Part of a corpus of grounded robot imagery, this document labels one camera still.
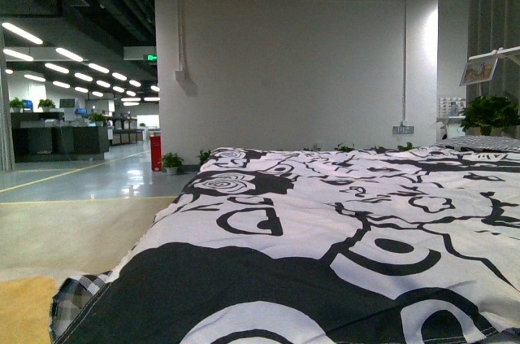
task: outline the wall outlet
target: wall outlet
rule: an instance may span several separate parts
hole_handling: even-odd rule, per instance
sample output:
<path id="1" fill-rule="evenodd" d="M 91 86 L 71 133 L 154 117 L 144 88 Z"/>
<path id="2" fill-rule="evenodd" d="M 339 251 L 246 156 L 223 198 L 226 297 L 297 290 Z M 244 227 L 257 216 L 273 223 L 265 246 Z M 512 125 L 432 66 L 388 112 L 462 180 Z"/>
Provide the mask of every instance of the wall outlet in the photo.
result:
<path id="1" fill-rule="evenodd" d="M 392 134 L 394 134 L 394 135 L 413 134 L 414 130 L 415 130 L 414 126 L 393 126 Z"/>

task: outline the air vent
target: air vent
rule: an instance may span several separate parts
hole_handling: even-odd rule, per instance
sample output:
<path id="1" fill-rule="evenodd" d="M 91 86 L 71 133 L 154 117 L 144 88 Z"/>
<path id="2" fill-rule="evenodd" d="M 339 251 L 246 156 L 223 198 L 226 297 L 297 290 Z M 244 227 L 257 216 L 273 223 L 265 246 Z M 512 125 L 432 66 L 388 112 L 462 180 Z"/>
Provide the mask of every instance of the air vent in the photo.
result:
<path id="1" fill-rule="evenodd" d="M 90 7 L 85 0 L 63 0 L 70 7 Z"/>

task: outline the black and white bedspread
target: black and white bedspread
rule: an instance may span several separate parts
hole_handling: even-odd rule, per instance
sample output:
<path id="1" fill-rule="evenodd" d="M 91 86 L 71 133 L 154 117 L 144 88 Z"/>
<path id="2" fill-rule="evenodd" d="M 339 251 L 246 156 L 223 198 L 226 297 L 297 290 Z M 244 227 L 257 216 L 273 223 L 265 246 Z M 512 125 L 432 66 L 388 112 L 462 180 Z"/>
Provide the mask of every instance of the black and white bedspread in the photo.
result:
<path id="1" fill-rule="evenodd" d="M 220 148 L 57 342 L 518 334 L 519 186 L 519 154 Z"/>

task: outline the green plant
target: green plant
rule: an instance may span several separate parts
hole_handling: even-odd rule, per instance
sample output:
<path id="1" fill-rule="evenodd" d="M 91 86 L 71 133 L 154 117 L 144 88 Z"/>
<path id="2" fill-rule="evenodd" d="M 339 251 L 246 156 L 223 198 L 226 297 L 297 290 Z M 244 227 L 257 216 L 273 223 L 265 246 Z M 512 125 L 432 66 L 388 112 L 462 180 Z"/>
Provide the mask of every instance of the green plant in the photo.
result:
<path id="1" fill-rule="evenodd" d="M 56 108 L 56 104 L 54 104 L 54 102 L 49 98 L 41 98 L 40 102 L 38 103 L 38 108 L 43 107 Z"/>
<path id="2" fill-rule="evenodd" d="M 385 147 L 382 147 L 382 146 L 374 146 L 374 147 L 371 147 L 371 150 L 375 150 L 376 153 L 380 154 L 380 153 L 384 153 L 386 150 Z"/>
<path id="3" fill-rule="evenodd" d="M 184 160 L 177 153 L 166 153 L 162 158 L 162 166 L 165 168 L 180 168 Z"/>
<path id="4" fill-rule="evenodd" d="M 22 102 L 19 98 L 13 98 L 9 102 L 9 107 L 12 107 L 12 108 L 24 108 L 25 107 L 25 103 Z"/>
<path id="5" fill-rule="evenodd" d="M 101 112 L 93 112 L 89 116 L 91 122 L 104 122 L 106 121 L 105 116 Z"/>
<path id="6" fill-rule="evenodd" d="M 201 151 L 199 151 L 199 155 L 197 156 L 199 159 L 198 164 L 203 165 L 203 163 L 205 163 L 208 160 L 210 155 L 211 155 L 211 150 L 208 149 L 208 151 L 204 151 L 203 149 L 201 149 Z"/>
<path id="7" fill-rule="evenodd" d="M 504 96 L 478 96 L 468 102 L 461 115 L 464 116 L 461 122 L 464 131 L 480 127 L 483 135 L 490 135 L 493 127 L 506 128 L 520 124 L 518 103 Z"/>
<path id="8" fill-rule="evenodd" d="M 337 147 L 334 148 L 334 150 L 338 150 L 338 151 L 345 151 L 345 152 L 349 152 L 349 151 L 353 151 L 353 150 L 356 150 L 356 148 L 354 147 L 354 144 L 352 144 L 352 147 L 348 147 L 348 146 L 342 146 L 343 144 L 342 143 L 339 143 Z"/>
<path id="9" fill-rule="evenodd" d="M 397 145 L 397 149 L 399 151 L 408 151 L 412 150 L 414 148 L 414 145 L 412 145 L 412 142 L 406 142 L 406 146 Z"/>

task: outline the yellow line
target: yellow line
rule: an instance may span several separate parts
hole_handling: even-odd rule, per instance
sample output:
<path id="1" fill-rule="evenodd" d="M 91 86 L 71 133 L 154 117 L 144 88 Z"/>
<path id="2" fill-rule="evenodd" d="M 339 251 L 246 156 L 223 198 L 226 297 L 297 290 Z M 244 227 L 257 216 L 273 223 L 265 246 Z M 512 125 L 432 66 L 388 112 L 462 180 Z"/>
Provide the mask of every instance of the yellow line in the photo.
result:
<path id="1" fill-rule="evenodd" d="M 128 198 L 101 198 L 101 199 L 77 199 L 77 200 L 35 200 L 34 202 L 0 202 L 0 206 L 7 206 L 9 204 L 41 204 L 41 203 L 64 203 L 64 202 L 105 202 L 113 200 L 145 200 L 145 199 L 175 199 L 177 195 L 171 196 L 134 196 Z"/>
<path id="2" fill-rule="evenodd" d="M 130 157 L 135 157 L 136 155 L 142 155 L 143 153 L 149 153 L 149 152 L 150 152 L 149 150 L 141 151 L 141 152 L 139 152 L 139 153 L 135 153 L 134 155 L 127 155 L 126 157 L 121 157 L 120 159 L 128 159 L 128 158 L 130 158 Z M 43 178 L 43 179 L 39 179 L 39 180 L 35 180 L 35 181 L 30 181 L 29 183 L 18 184 L 18 185 L 15 185 L 15 186 L 13 186 L 13 187 L 0 189 L 0 194 L 1 194 L 2 192 L 11 191 L 11 190 L 13 190 L 13 189 L 17 189 L 17 188 L 21 188 L 21 187 L 27 187 L 28 185 L 33 185 L 33 184 L 36 184 L 36 183 L 42 183 L 43 181 L 52 180 L 52 179 L 55 179 L 56 177 L 61 177 L 61 176 L 66 176 L 66 175 L 71 175 L 72 173 L 76 173 L 76 172 L 84 171 L 84 170 L 86 170 L 86 169 L 92 169 L 92 168 L 101 167 L 102 165 L 106 165 L 106 164 L 108 164 L 108 163 L 112 163 L 112 162 L 114 162 L 114 161 L 119 161 L 120 159 L 109 159 L 108 161 L 105 161 L 105 162 L 103 162 L 103 163 L 96 163 L 95 165 L 90 165 L 90 166 L 88 166 L 88 167 L 79 168 L 79 169 L 74 169 L 73 171 L 70 171 L 70 172 L 60 173 L 59 175 L 49 176 L 49 177 L 45 177 L 45 178 Z"/>
<path id="3" fill-rule="evenodd" d="M 58 172 L 58 171 L 70 171 L 71 169 L 80 168 L 56 168 L 56 169 L 20 169 L 15 172 Z"/>

